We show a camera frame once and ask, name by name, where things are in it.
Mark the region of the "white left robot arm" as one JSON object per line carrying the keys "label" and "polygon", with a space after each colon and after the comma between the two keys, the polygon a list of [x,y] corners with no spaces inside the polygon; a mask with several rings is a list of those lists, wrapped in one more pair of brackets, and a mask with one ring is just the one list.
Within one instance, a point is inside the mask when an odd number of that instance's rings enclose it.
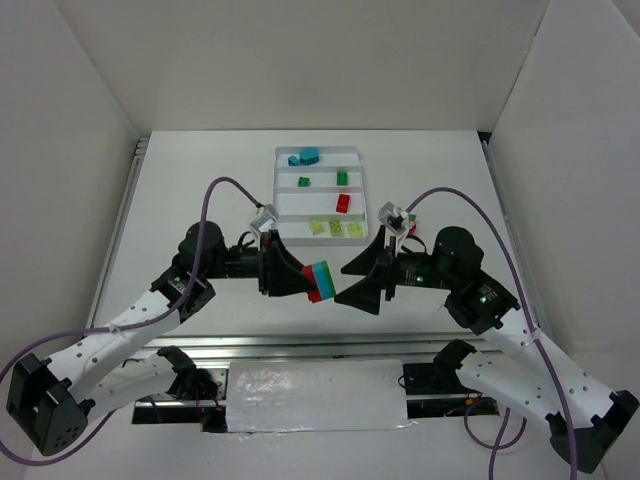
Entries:
{"label": "white left robot arm", "polygon": [[304,266],[284,247],[277,230],[255,243],[226,247],[220,227],[192,225],[170,267],[123,313],[102,327],[75,334],[75,343],[45,359],[32,348],[5,369],[10,377],[7,412],[50,458],[77,441],[96,418],[146,394],[192,392],[198,370],[177,347],[150,359],[128,359],[157,337],[181,326],[215,296],[213,279],[254,278],[269,297],[316,288]]}

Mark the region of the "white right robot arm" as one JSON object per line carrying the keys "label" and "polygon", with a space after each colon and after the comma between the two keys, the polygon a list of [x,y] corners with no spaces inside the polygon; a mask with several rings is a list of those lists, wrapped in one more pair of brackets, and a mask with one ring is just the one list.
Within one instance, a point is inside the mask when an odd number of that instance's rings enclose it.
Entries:
{"label": "white right robot arm", "polygon": [[481,392],[548,431],[554,451],[579,471],[592,473],[639,408],[626,390],[614,391],[590,376],[539,329],[528,325],[519,301],[481,268],[484,257],[461,227],[442,229],[431,252],[398,252],[383,231],[342,268],[360,281],[336,295],[337,303],[378,314],[399,286],[448,291],[445,309],[508,356],[513,373],[478,349],[453,340],[433,360],[441,385]]}

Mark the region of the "red flower lego with green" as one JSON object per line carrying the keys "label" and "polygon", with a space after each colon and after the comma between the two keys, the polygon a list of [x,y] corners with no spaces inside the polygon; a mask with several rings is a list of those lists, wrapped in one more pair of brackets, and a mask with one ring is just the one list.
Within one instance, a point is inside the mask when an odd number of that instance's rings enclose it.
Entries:
{"label": "red flower lego with green", "polygon": [[414,235],[417,229],[417,215],[413,213],[408,214],[408,222],[409,222],[409,235]]}

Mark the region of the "white divided sorting tray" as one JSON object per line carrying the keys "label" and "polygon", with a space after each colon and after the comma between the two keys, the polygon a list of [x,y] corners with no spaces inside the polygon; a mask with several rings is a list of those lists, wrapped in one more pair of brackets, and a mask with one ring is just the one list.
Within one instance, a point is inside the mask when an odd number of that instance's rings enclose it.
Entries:
{"label": "white divided sorting tray", "polygon": [[[297,156],[306,148],[318,148],[320,160],[310,166],[289,166],[288,157]],[[336,172],[346,171],[349,185],[336,185]],[[299,187],[298,179],[310,179],[309,187]],[[366,190],[360,151],[355,146],[278,147],[275,149],[273,201],[279,213],[277,229],[288,246],[328,247],[360,246],[368,236]],[[339,194],[351,196],[349,211],[336,212]],[[343,226],[343,237],[332,237],[328,221],[338,219]],[[309,229],[312,220],[322,221],[325,231],[313,235]],[[363,238],[352,238],[348,223],[360,223]]]}

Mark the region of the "red teal lego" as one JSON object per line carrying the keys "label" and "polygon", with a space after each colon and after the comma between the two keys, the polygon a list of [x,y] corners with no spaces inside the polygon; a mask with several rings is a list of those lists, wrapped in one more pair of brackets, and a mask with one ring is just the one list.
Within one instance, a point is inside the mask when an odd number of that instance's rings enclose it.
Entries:
{"label": "red teal lego", "polygon": [[314,289],[307,293],[311,303],[318,303],[336,295],[334,282],[326,260],[305,265],[302,274],[314,283]]}

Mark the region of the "yellow-green lego brick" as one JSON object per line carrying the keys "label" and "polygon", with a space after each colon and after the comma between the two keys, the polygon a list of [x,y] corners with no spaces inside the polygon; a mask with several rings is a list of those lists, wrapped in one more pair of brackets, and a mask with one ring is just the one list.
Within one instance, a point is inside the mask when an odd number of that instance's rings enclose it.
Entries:
{"label": "yellow-green lego brick", "polygon": [[313,235],[319,235],[325,231],[323,222],[319,220],[310,221],[308,226]]}
{"label": "yellow-green lego brick", "polygon": [[352,238],[363,238],[364,233],[360,223],[348,223],[347,231]]}
{"label": "yellow-green lego brick", "polygon": [[330,219],[328,221],[329,231],[332,237],[343,237],[344,230],[342,223],[338,219]]}

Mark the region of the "red curved lego brick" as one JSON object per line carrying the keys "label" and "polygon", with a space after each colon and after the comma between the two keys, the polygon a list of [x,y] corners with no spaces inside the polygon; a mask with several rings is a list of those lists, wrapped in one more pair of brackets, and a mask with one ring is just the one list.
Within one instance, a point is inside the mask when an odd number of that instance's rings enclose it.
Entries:
{"label": "red curved lego brick", "polygon": [[351,196],[348,194],[339,194],[336,202],[336,212],[346,214],[349,211]]}

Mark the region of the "aluminium front rail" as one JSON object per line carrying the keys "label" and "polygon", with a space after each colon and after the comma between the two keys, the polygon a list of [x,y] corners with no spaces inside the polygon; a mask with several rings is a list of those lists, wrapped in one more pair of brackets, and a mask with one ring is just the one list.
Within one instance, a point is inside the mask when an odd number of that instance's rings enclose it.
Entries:
{"label": "aluminium front rail", "polygon": [[311,334],[260,336],[165,336],[138,348],[130,356],[146,358],[163,347],[176,346],[200,363],[236,360],[307,360],[392,357],[427,357],[440,352],[451,340],[474,348],[496,349],[470,333]]}

